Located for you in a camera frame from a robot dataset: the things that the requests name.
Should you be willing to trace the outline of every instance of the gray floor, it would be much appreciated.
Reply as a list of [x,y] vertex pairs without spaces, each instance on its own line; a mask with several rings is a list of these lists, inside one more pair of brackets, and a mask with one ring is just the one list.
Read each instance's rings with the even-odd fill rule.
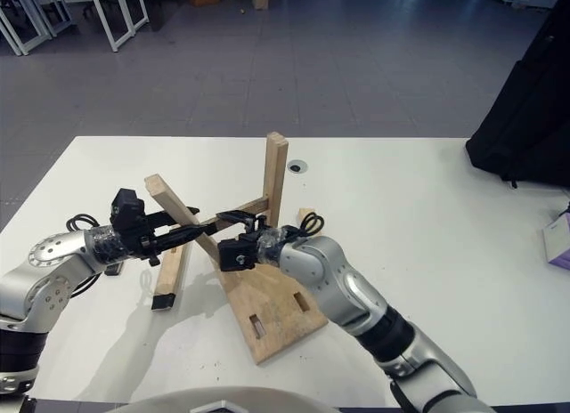
[[494,0],[178,0],[112,53],[80,10],[28,57],[0,43],[0,228],[76,135],[469,136],[546,17]]

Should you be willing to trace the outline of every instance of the table surface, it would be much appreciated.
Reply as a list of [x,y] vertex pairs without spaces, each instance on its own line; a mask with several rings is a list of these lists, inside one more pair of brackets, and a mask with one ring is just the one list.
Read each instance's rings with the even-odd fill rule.
[[[512,190],[468,163],[464,140],[290,139],[280,224],[300,207],[383,296],[468,373],[493,405],[570,400],[570,274],[545,263],[541,229],[567,205],[560,189]],[[159,210],[159,173],[200,218],[260,195],[265,139],[78,137],[0,233],[0,274],[70,216],[105,223],[120,187]],[[218,239],[237,233],[231,228]],[[189,254],[183,291],[151,312],[158,268],[126,263],[73,299],[48,337],[31,395],[138,401],[212,385],[258,385],[333,406],[394,406],[386,377],[329,324],[254,365],[206,254]]]

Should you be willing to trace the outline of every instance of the black bag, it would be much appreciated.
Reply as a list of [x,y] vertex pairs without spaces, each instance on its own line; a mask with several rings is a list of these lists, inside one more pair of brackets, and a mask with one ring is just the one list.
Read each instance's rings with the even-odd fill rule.
[[466,148],[503,180],[570,187],[570,0],[558,0]]

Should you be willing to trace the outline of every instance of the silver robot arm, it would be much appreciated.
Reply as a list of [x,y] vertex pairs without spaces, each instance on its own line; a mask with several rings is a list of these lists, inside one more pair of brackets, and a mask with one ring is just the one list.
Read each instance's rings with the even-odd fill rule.
[[405,412],[494,411],[476,398],[463,370],[348,263],[335,240],[320,236],[285,244],[274,264],[372,355]]
[[[194,214],[199,210],[190,208]],[[134,190],[121,189],[111,204],[111,225],[53,235],[36,244],[28,258],[0,278],[0,397],[23,394],[34,384],[48,333],[77,292],[113,263],[149,259],[202,234],[188,225],[156,236],[175,221],[166,213],[144,213]]]
[[237,239],[218,244],[221,271],[269,263],[296,279],[319,309],[366,349],[391,379],[390,389],[406,413],[489,413],[463,370],[415,324],[391,307],[346,260],[331,238],[310,238],[324,225],[310,213],[299,228],[270,228],[264,216],[226,212],[220,218],[245,224]]
[[81,281],[105,270],[88,246],[88,233],[44,239],[0,279],[0,395],[33,386],[45,339],[71,294]]

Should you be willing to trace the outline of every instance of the purple box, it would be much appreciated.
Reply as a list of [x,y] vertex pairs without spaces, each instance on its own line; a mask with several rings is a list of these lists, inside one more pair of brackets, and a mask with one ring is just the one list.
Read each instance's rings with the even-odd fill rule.
[[570,269],[570,213],[564,213],[542,230],[549,263]]

